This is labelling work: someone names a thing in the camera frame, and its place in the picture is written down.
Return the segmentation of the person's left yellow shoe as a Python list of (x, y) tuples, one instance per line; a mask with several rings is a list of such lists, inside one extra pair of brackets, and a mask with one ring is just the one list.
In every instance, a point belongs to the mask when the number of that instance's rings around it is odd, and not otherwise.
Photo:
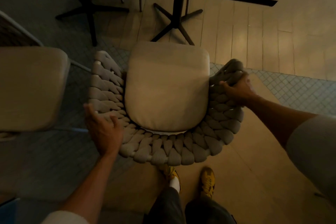
[(161, 174), (166, 178), (169, 184), (177, 184), (179, 183), (179, 187), (181, 187), (180, 177), (173, 166), (168, 166), (166, 164), (158, 166)]

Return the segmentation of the person's left forearm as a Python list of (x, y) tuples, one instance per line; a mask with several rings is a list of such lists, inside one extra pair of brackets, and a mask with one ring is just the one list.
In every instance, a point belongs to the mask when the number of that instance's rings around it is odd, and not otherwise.
[(101, 212), (107, 182), (118, 151), (100, 156), (79, 187), (60, 208), (83, 217), (89, 224), (97, 224)]

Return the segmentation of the person's right grey sleeve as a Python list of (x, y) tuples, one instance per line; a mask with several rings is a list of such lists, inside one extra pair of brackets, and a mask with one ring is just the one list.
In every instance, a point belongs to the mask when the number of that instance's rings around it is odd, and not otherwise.
[(286, 152), (296, 168), (336, 206), (336, 117), (317, 115), (290, 135)]

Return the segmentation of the person's left white sleeve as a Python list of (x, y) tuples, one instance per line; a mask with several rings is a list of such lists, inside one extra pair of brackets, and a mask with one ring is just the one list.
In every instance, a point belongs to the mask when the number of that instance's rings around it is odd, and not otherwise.
[(40, 224), (89, 224), (82, 216), (68, 211), (54, 211)]

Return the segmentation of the black cross-foot table pedestal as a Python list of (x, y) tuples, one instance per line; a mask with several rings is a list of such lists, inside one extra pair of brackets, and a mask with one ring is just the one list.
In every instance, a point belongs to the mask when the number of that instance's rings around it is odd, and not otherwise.
[(163, 7), (161, 7), (157, 3), (153, 4), (154, 8), (156, 8), (158, 11), (160, 11), (163, 15), (165, 15), (170, 20), (170, 24), (168, 24), (160, 33), (158, 33), (151, 40), (151, 42), (157, 42), (159, 39), (161, 39), (164, 35), (166, 35), (172, 29), (178, 29), (183, 35), (183, 37), (185, 38), (185, 40), (187, 40), (189, 45), (193, 45), (193, 46), (195, 45), (194, 42), (191, 40), (190, 36), (187, 34), (185, 28), (183, 27), (182, 22), (185, 22), (186, 20), (203, 13), (203, 10), (199, 9), (192, 13), (187, 13), (187, 10), (186, 10), (185, 15), (182, 16), (183, 4), (184, 4), (184, 0), (174, 0), (172, 14), (170, 14), (168, 11), (166, 11)]
[(97, 46), (97, 38), (96, 38), (96, 30), (95, 30), (95, 22), (94, 22), (94, 13), (96, 12), (125, 12), (129, 13), (128, 8), (124, 7), (115, 7), (115, 6), (107, 6), (107, 5), (96, 5), (92, 2), (92, 0), (78, 0), (81, 3), (81, 6), (70, 10), (66, 13), (59, 14), (55, 17), (56, 20), (61, 20), (63, 18), (71, 17), (78, 14), (86, 14), (87, 21), (89, 24), (89, 31), (91, 35), (92, 45)]

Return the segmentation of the white sock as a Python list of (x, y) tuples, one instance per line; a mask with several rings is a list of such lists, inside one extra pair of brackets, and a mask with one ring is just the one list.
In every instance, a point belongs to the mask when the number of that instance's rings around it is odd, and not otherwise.
[(173, 176), (170, 179), (169, 187), (174, 188), (178, 193), (180, 193), (181, 185), (180, 185), (180, 180), (177, 176)]

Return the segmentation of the person's yellow shoe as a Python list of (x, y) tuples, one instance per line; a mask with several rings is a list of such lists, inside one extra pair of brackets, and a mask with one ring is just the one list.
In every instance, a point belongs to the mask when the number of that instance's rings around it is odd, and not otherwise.
[(200, 194), (212, 199), (215, 189), (215, 175), (210, 167), (204, 167), (200, 173)]
[(180, 177), (173, 166), (168, 166), (166, 164), (158, 166), (161, 174), (166, 178), (169, 184), (177, 184), (179, 183), (179, 187), (181, 187)]

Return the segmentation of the beige seat cushion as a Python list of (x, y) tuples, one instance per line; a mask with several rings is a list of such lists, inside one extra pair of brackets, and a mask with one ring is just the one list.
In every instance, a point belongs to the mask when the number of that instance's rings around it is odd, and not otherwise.
[(197, 126), (208, 107), (208, 52), (193, 45), (137, 42), (128, 60), (124, 104), (129, 118), (157, 132)]

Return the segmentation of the person's right yellow shoe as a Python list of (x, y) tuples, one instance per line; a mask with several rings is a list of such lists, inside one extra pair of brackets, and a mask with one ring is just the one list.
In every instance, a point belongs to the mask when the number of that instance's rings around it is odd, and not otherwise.
[(210, 167), (204, 167), (200, 173), (200, 194), (212, 199), (215, 189), (215, 175)]

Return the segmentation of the person's right hand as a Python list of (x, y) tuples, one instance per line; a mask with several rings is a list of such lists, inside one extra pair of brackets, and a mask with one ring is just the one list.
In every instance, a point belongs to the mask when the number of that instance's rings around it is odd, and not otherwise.
[(233, 90), (225, 90), (229, 99), (233, 100), (237, 105), (249, 106), (259, 96), (256, 94), (247, 72), (242, 73), (236, 84), (231, 86)]

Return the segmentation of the person's right forearm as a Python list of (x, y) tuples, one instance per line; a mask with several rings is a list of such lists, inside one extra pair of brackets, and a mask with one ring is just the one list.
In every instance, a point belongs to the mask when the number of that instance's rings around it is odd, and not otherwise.
[(314, 113), (282, 106), (259, 95), (251, 96), (245, 106), (254, 112), (284, 149), (296, 128), (317, 116)]

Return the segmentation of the blue object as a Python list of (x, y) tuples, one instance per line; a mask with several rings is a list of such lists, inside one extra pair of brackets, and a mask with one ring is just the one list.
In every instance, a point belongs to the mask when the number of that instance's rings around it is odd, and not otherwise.
[(0, 203), (0, 224), (15, 224), (19, 200), (20, 198), (10, 198)]

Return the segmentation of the grey woven rope chair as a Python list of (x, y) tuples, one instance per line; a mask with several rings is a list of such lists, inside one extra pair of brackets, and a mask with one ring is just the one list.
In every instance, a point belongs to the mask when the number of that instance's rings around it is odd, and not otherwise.
[(244, 112), (229, 100), (219, 81), (235, 84), (242, 76), (243, 64), (237, 59), (229, 60), (210, 77), (209, 101), (204, 118), (193, 128), (172, 135), (150, 132), (130, 119), (124, 106), (126, 73), (105, 51), (95, 54), (91, 70), (89, 102), (95, 113), (111, 122), (118, 118), (124, 127), (123, 143), (119, 154), (133, 158), (135, 162), (150, 162), (158, 166), (191, 165), (204, 162), (208, 156), (217, 155), (224, 145), (234, 138), (243, 121)]

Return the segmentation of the person's left hand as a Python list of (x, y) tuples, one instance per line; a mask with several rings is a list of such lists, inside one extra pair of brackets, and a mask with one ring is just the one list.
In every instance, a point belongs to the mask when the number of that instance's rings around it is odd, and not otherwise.
[(99, 154), (116, 158), (123, 141), (123, 135), (113, 135), (112, 121), (99, 116), (93, 109), (92, 104), (85, 103), (85, 124), (88, 133), (93, 140)]

